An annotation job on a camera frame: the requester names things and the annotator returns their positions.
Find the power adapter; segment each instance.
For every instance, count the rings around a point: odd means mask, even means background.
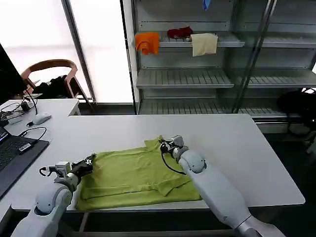
[[[22,108],[22,110],[23,110],[24,112],[27,112],[27,111],[30,110],[30,106],[29,106],[28,103],[26,103],[25,101],[23,101],[23,102],[20,104],[20,106],[21,106],[21,108]]]

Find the white desk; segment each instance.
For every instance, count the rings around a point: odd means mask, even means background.
[[[72,116],[53,130],[54,140],[8,195],[14,209],[29,209],[54,177],[38,170],[76,161],[92,152],[144,146],[158,135],[181,134],[186,145],[217,166],[241,191],[248,206],[303,204],[305,199],[263,134],[248,115]],[[74,208],[74,202],[68,208]],[[125,209],[207,208],[204,201]]]
[[[0,109],[8,106],[12,103],[21,103],[22,100],[9,100],[4,104],[0,105]],[[61,120],[65,120],[68,116],[79,113],[78,109],[79,100],[78,99],[47,99],[47,100],[38,100],[37,109],[38,113],[48,113],[52,115],[52,118],[46,121],[43,125],[47,128],[53,128],[59,126]],[[12,105],[5,109],[5,111],[10,111],[14,109],[16,105]],[[5,126],[5,129],[8,130],[13,135],[18,135],[25,129],[27,129],[26,124],[31,122],[35,116],[35,109],[32,108],[29,112],[25,113],[21,118],[23,119],[20,122],[15,124],[8,124]]]
[[[6,103],[0,105],[0,109],[12,104],[14,102],[21,102],[21,100],[9,100]],[[43,136],[42,140],[51,141],[55,136],[55,130],[58,130],[58,127],[67,120],[67,117],[70,115],[74,115],[78,113],[78,99],[48,99],[48,100],[38,100],[38,112],[39,113],[49,113],[52,115],[52,118],[42,125],[47,127],[47,133]],[[16,124],[8,124],[5,128],[13,135],[18,135],[25,129],[27,129],[26,124],[32,120],[35,116],[35,109],[30,110],[27,114],[23,115],[23,120]],[[30,132],[28,137],[38,138],[41,135],[42,131]],[[37,162],[40,162],[43,156],[40,156],[35,163],[31,166],[31,168],[36,165]],[[4,214],[9,209],[12,201],[15,199],[17,195],[20,195],[20,187],[23,183],[24,179],[28,179],[28,175],[24,173],[22,177],[16,182],[16,184],[11,187],[8,193],[0,200],[0,220],[3,218]]]

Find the cable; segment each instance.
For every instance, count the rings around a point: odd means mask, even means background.
[[[34,128],[26,129],[25,131],[23,131],[23,132],[20,133],[19,137],[25,136],[25,135],[28,133],[28,131],[30,131],[30,130],[35,130],[35,129],[39,129],[39,128],[43,128],[43,129],[45,129],[45,130],[44,130],[43,134],[42,134],[38,139],[36,139],[35,141],[33,141],[33,142],[31,143],[32,145],[34,145],[34,144],[36,144],[36,143],[45,135],[45,133],[46,133],[46,131],[47,131],[47,128],[46,128],[46,127],[34,127]]]
[[[15,105],[15,104],[18,104],[19,106],[17,106],[15,109],[13,109],[13,110],[11,110],[11,111],[3,111],[4,109],[6,109],[6,108],[8,108],[8,107],[10,107],[11,105]],[[19,108],[20,107],[20,103],[18,103],[18,102],[14,102],[14,103],[12,103],[12,104],[9,104],[9,105],[7,105],[7,106],[5,106],[5,107],[3,107],[1,110],[0,110],[0,112],[5,112],[5,113],[14,113],[15,112],[15,110],[17,109],[17,108]]]
[[[32,100],[32,102],[33,102],[33,104],[34,104],[34,107],[35,107],[35,114],[37,115],[37,114],[38,114],[38,108],[37,108],[36,104],[37,104],[38,102],[36,101],[36,103],[35,103],[33,97],[32,97],[31,94],[28,92],[28,90],[26,90],[26,92],[28,93],[28,95],[30,96],[30,98],[31,98],[31,100]]]
[[[171,168],[171,167],[166,163],[166,161],[164,160],[163,153],[161,153],[161,158],[162,158],[162,160],[163,160],[163,163],[164,163],[169,169],[171,169],[172,171],[174,171],[174,172],[176,172],[176,173],[178,173],[178,174],[186,175],[185,172],[178,171],[178,170],[175,170],[175,169]]]
[[[15,116],[15,117],[12,117],[12,118],[6,118],[6,119],[3,119],[5,116],[7,116],[7,115],[3,115],[3,116],[1,116],[1,118],[0,118],[0,121],[8,121],[8,120],[10,120],[10,119],[15,119],[15,118],[18,118],[18,117],[21,117],[22,115],[24,115],[25,113],[22,113],[22,114],[20,114],[20,115],[18,115],[18,116]]]

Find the green shirt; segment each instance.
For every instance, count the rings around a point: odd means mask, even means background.
[[[97,154],[93,172],[83,177],[77,209],[104,209],[198,200],[200,196],[187,175],[168,169],[162,161],[158,138],[146,147]],[[164,155],[176,170],[181,166]]]

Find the shelf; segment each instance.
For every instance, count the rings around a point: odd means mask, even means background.
[[[256,33],[243,34],[246,46],[253,46]],[[316,48],[316,34],[268,32],[263,48]]]
[[[271,98],[245,98],[239,114],[249,114],[253,118],[286,118],[277,106],[277,99]]]
[[[140,70],[137,88],[231,88],[230,82],[220,69]]]
[[[308,69],[256,69],[248,86],[248,88],[301,87],[316,87],[316,74]]]
[[[239,40],[230,32],[215,32],[218,35],[217,47],[243,47],[245,42]],[[160,47],[192,47],[190,38],[172,39],[167,32],[160,33]]]
[[[141,104],[141,115],[224,114],[216,99],[147,99]]]

